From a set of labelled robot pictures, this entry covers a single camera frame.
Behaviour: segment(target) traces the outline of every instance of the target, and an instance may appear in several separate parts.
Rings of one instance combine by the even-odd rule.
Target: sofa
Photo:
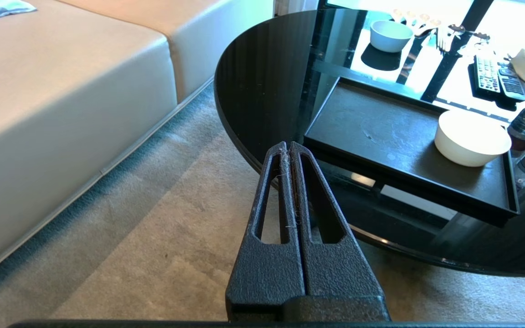
[[[0,262],[210,83],[273,0],[27,0],[0,18]]]

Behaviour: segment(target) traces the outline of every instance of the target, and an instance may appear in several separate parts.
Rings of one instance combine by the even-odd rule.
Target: white bowl
[[[477,167],[507,152],[512,140],[496,121],[456,109],[439,116],[435,145],[449,160]]]
[[[412,29],[391,20],[378,20],[370,25],[370,44],[385,52],[399,52],[412,37]]]

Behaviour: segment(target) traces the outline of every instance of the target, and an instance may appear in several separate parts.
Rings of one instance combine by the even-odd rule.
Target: floor
[[[0,327],[30,318],[225,320],[257,182],[207,87],[0,265]],[[271,197],[272,226],[276,205]],[[394,320],[525,321],[525,278],[361,247]]]

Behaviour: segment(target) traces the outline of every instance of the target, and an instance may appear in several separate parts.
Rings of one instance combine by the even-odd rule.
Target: black glass tabletop
[[[490,46],[474,31],[455,38],[448,53],[436,48],[435,35],[423,33],[390,54],[370,45],[371,23],[390,19],[368,10],[300,12],[265,21],[228,46],[216,69],[216,105],[228,135],[254,169],[260,170],[273,145],[303,143],[340,77],[442,108],[481,113],[503,125],[523,108],[523,102],[474,96],[468,67]],[[521,216],[496,227],[369,176],[319,164],[360,240],[439,266],[525,276],[525,203]]]

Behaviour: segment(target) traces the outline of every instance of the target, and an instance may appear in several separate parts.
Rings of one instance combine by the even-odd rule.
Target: black tray
[[[519,214],[509,152],[483,168],[451,162],[435,147],[446,109],[340,77],[304,145],[335,164],[495,226]]]

